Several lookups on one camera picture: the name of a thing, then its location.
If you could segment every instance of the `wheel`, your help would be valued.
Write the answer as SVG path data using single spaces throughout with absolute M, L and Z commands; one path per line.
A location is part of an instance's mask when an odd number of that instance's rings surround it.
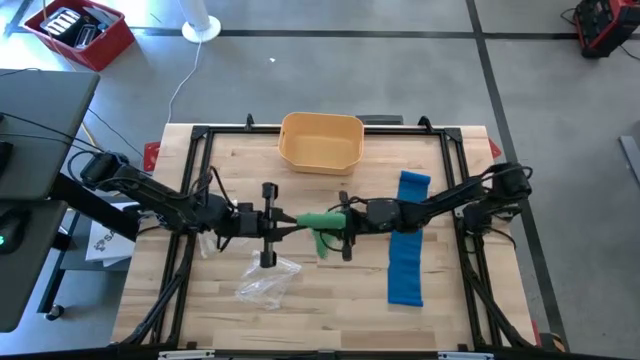
M 64 307 L 62 305 L 53 304 L 49 313 L 44 315 L 44 318 L 49 321 L 53 321 L 62 316 L 62 314 L 64 314 Z

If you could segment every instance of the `yellow plastic bin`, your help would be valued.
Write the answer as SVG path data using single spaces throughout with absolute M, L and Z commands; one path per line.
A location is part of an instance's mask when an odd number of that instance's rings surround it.
M 298 172 L 349 175 L 362 159 L 364 125 L 354 117 L 291 113 L 282 121 L 278 149 Z

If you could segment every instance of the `plastic bag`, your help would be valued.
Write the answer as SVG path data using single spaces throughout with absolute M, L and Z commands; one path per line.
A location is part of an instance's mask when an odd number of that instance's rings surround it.
M 254 250 L 252 255 L 251 264 L 242 275 L 243 282 L 236 290 L 236 297 L 267 310 L 279 309 L 280 300 L 291 279 L 300 272 L 302 266 L 278 257 L 276 266 L 264 269 L 260 267 L 260 252 Z
M 200 245 L 200 255 L 203 259 L 208 259 L 209 256 L 213 256 L 215 253 L 220 252 L 216 246 L 216 242 L 218 241 L 218 236 L 213 231 L 209 231 L 206 233 L 198 234 L 198 244 Z M 229 245 L 224 250 L 225 252 L 249 252 L 246 249 L 242 249 L 245 244 L 249 242 L 247 238 L 233 238 L 229 242 Z

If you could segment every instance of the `wooden table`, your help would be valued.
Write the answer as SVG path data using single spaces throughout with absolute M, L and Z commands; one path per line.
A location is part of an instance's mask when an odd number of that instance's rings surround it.
M 180 188 L 192 126 L 170 124 L 162 138 L 154 179 L 176 190 Z M 493 163 L 486 129 L 461 129 L 469 172 L 481 173 Z M 339 190 L 364 198 L 395 197 L 401 170 L 430 175 L 430 195 L 446 189 L 440 144 L 435 137 L 368 136 L 362 161 L 354 174 L 346 177 L 288 170 L 278 153 L 277 140 L 275 135 L 215 136 L 212 164 L 220 170 L 231 198 L 253 201 L 260 207 L 260 184 L 271 181 L 280 186 L 276 206 L 286 213 L 322 212 L 338 202 Z M 195 164 L 200 164 L 201 156 L 196 157 Z M 211 191 L 219 193 L 214 183 Z M 197 247 L 180 343 L 197 341 L 199 348 L 214 349 L 398 351 L 454 350 L 457 344 L 471 344 L 452 222 L 450 214 L 440 215 L 424 229 L 422 308 L 387 303 L 389 234 L 359 237 L 351 262 L 343 262 L 338 253 L 319 259 L 308 231 L 287 236 L 275 250 L 279 256 L 301 264 L 302 270 L 289 286 L 281 308 L 273 311 L 243 303 L 234 294 L 249 266 L 252 250 L 260 249 L 262 240 L 232 245 L 208 259 L 201 257 Z M 498 228 L 508 231 L 504 226 Z M 513 245 L 497 234 L 485 236 L 485 241 L 496 302 L 523 337 L 533 342 Z M 169 233 L 164 230 L 138 238 L 114 341 L 130 334 L 156 300 L 168 242 Z M 477 302 L 485 339 L 490 339 L 486 312 Z M 170 304 L 164 334 L 172 314 Z

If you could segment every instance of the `concrete floor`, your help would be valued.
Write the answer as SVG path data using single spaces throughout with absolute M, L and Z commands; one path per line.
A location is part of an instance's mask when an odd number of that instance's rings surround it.
M 124 12 L 130 26 L 161 29 L 157 36 L 136 30 L 136 44 L 101 72 L 91 105 L 142 149 L 160 139 L 169 98 L 190 71 L 196 46 L 171 30 L 183 22 L 175 2 L 103 2 Z M 474 0 L 205 2 L 225 30 L 473 30 L 467 5 Z M 20 3 L 0 0 L 0 24 L 11 22 Z M 475 0 L 486 33 L 570 33 L 558 15 L 575 3 Z M 23 21 L 38 6 L 29 6 Z M 487 59 L 466 37 L 223 36 L 203 45 L 200 68 L 176 99 L 173 121 L 241 123 L 251 112 L 257 122 L 273 123 L 292 111 L 314 111 L 401 114 L 413 123 L 424 114 L 435 124 L 486 125 L 498 144 L 509 147 L 511 140 L 500 137 L 505 124 L 496 121 L 495 94 L 487 90 Z M 621 50 L 585 60 L 574 40 L 487 40 L 486 46 L 507 134 L 518 159 L 535 169 L 530 202 L 571 350 L 638 358 L 640 189 L 617 137 L 640 120 L 640 63 Z M 625 46 L 640 54 L 640 41 Z M 29 34 L 4 36 L 0 53 L 4 68 L 69 69 Z M 92 115 L 85 121 L 101 144 L 136 159 Z M 532 316 L 545 330 L 527 240 L 519 222 L 512 230 Z M 1 354 L 108 343 L 124 276 L 68 276 L 58 302 L 70 316 L 53 323 L 34 314 L 43 281 L 18 330 L 0 335 Z M 86 295 L 71 297 L 79 287 Z M 57 340 L 60 332 L 67 334 L 63 341 Z

